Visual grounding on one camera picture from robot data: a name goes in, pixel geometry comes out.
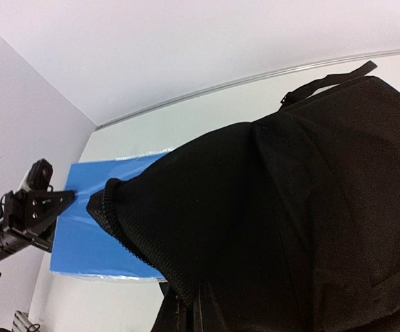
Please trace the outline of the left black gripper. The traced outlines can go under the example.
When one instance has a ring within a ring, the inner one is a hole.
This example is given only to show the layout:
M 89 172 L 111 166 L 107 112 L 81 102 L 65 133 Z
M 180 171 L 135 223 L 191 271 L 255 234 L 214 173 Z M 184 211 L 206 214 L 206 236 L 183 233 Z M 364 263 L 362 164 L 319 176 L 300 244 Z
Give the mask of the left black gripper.
M 75 200 L 74 191 L 47 191 L 53 166 L 44 158 L 34 163 L 18 192 L 3 195 L 0 216 L 0 261 L 34 246 L 52 252 L 57 218 Z

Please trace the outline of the black student backpack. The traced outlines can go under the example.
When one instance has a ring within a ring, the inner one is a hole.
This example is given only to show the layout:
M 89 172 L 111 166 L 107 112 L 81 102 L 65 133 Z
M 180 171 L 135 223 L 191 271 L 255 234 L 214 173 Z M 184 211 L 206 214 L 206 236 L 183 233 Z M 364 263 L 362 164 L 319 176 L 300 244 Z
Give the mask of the black student backpack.
M 93 194 L 169 287 L 154 331 L 400 331 L 400 92 L 373 62 Z

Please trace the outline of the blue notebook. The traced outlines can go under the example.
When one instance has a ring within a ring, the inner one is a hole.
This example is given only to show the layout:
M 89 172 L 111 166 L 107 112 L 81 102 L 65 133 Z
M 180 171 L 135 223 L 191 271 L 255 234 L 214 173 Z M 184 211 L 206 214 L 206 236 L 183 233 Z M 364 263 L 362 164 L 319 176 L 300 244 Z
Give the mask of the blue notebook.
M 86 210 L 91 195 L 102 190 L 107 180 L 134 178 L 163 156 L 154 154 L 71 165 L 65 189 L 75 193 L 75 200 L 57 220 L 50 272 L 146 282 L 164 279 L 160 272 L 102 230 Z

